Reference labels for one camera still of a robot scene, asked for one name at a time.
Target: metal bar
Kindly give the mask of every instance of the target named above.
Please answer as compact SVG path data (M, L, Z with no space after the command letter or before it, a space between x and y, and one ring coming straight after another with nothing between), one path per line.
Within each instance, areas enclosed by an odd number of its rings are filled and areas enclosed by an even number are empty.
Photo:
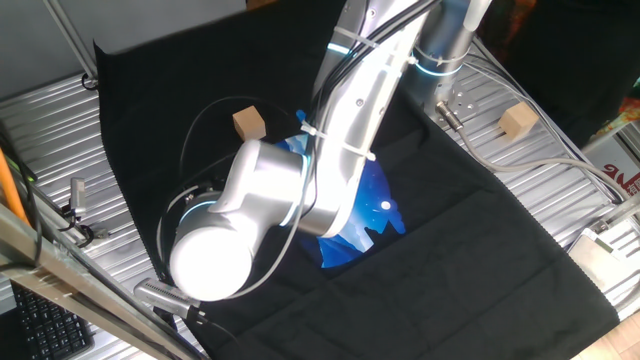
M35 194L38 210L50 225L50 227L54 229L65 227L66 221L62 219L54 209L47 206L47 203L40 197L41 193L36 192ZM190 350L192 356L196 356L196 358L204 358L204 355L200 354L190 343L188 343L169 325L162 321L162 319L160 319L158 315L156 315L148 307L143 305L138 299L133 297L133 295L128 290L126 290L120 283L115 281L104 269L95 264L95 262L91 258L89 258L89 256L87 256L81 249L75 246L74 242L77 242L78 238L82 238L79 233L79 236L72 238L74 241L71 241L70 238L67 237L68 235L71 235L69 233L71 233L71 231L67 231L64 233L54 231L54 233L51 234L52 240L55 240L58 243L62 244L63 247L66 248L75 259L85 264L85 267L87 269L90 269L90 272L93 272L93 275L100 279L103 284L104 281L108 281L108 286L107 284L104 285L110 288L110 290L113 291L114 294L121 301L123 301L124 304L127 304L127 306L131 307L131 311L134 311L139 318L144 319L151 324L154 324L157 328L157 331L168 334L173 339L173 341L181 343L183 346Z
M80 65L84 71L89 75L90 80L95 80L98 78L98 67L96 66L93 58L91 57L91 53L84 46L84 42L82 42L82 38L76 31L73 23L65 13L64 9L58 2L58 0L43 0L44 5L49 10L51 17L60 28L60 32L69 43L71 50L78 58Z
M0 255L0 264L4 265L8 263L11 263L11 261L5 256ZM141 340L140 334L134 336L134 333L139 332L122 322L122 320L113 316L113 314L90 304L90 302L87 302L86 300L77 300L77 292L74 294L76 290L69 287L49 272L42 269L34 271L8 270L5 274L20 285L33 290L38 295L51 300L65 309L68 309L81 318L100 326L102 329L105 329L147 354L157 359L171 359L162 351L149 344L148 340Z
M32 259L36 248L34 238L35 232L33 229L17 221L15 215L6 207L0 206L0 241L3 245L3 252L13 255L12 261L24 262L24 258ZM44 270L55 274L56 277L68 284L72 289L81 292L91 301L95 302L97 306L109 311L122 321L125 321L139 333L145 334L150 341L165 347L176 356L182 359L202 358L199 354L193 353L190 344L186 346L184 343L176 341L176 339L167 332L156 326L156 324L145 316L142 316L131 305L106 288L105 285L92 276L92 274L75 259L66 255L66 253L61 253L59 250L56 250L48 241L44 241L42 245L40 264ZM59 298L49 299L54 302L59 300Z

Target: cable tie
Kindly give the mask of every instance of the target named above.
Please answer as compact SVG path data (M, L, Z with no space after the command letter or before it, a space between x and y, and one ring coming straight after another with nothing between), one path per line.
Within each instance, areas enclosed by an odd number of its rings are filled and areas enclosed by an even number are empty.
M307 134L309 134L310 136L315 136L321 139L325 139L328 141L331 141L331 139L329 138L329 136L321 131L318 131L318 129L314 128L313 126L311 126L308 122L303 121L302 122L302 126L300 127L300 130L306 132ZM360 155L360 156L364 156L367 158L367 160L369 161L376 161L376 155L370 151L362 151L361 149L356 148L355 146L349 145L345 142L340 142L340 145L347 151L350 151L354 154Z
M404 60L406 62L408 62L411 65L414 65L414 64L416 64L418 62L418 59L416 59L413 56L406 56L404 54L398 54L395 51L385 50L385 49L380 47L380 44L378 44L376 42L373 42L373 41L371 41L371 40L369 40L369 39L367 39L367 38L365 38L363 36L360 36L360 34L356 34L356 33L352 32L352 31L349 31L349 30L347 30L347 29L345 29L343 27L336 26L336 27L333 28L333 31L337 32L338 34L342 34L342 35L344 35L344 36L346 36L348 38L351 38L351 39L353 39L355 41L359 41L359 42L367 45L370 48L378 49L380 51L384 51L388 55L402 57L402 58L404 58Z
M422 55L423 57L425 57L425 58L427 58L427 59L429 59L429 60L431 60L431 61L436 62L436 63L438 64L438 66L440 66L440 65L442 65L442 64L445 64L445 63L452 63L452 62L457 62L457 61L463 60L463 59L465 58L465 56L467 56L467 54L469 54L469 49L467 49L467 52L466 52L466 53L464 53L462 56L459 56L459 57L457 57L457 58L453 58L453 59L447 59L447 60L445 60L445 59L443 59L443 58L442 58L442 55L440 55L440 56L439 56L439 57L437 57L437 58L434 58L434 57L433 57L433 56L431 56L431 55L427 55L427 54L426 54L424 51L422 51L418 46L414 46L414 47L413 47L413 49L414 49L414 50L417 50L417 51L420 53L420 55Z

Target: metal rod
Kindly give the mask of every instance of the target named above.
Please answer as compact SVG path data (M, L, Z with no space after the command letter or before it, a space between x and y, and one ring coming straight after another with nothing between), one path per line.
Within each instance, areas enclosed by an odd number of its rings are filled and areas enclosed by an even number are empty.
M49 10L51 17L60 28L60 32L69 43L71 50L76 55L76 58L82 65L84 71L89 75L90 80L95 80L98 78L98 67L93 61L91 57L91 53L84 46L84 42L82 42L82 38L76 31L73 23L65 13L64 9L58 2L58 0L43 0L44 5Z

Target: black cloth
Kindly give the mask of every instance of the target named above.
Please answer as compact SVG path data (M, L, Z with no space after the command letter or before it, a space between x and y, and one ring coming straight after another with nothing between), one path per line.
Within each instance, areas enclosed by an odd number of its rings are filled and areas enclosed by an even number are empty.
M104 146L156 267L157 221L182 181L178 157L193 119L237 95L288 114L308 110L341 9L337 0L280 1L123 54L96 49ZM200 120L185 176L240 145L233 107ZM517 199L411 108L396 95L374 146L407 233L372 232L369 252L330 270L296 242L263 286L203 304L238 337L244 359L565 360L617 324L615 310ZM296 120L273 111L265 121L277 141ZM285 236L269 231L249 282ZM222 332L189 327L215 358L240 358Z
M538 0L507 70L578 146L640 77L640 1Z

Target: wooden cube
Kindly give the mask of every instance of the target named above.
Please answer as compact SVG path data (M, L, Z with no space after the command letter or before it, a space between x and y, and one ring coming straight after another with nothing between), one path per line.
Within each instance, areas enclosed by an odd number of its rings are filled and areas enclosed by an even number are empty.
M504 112L498 125L511 139L525 136L538 121L538 114L525 102L521 102Z
M248 107L233 114L233 126L236 128L238 135L240 135L243 141L247 141L249 139L258 140L267 135L264 120L258 113L258 110L256 110L255 106Z

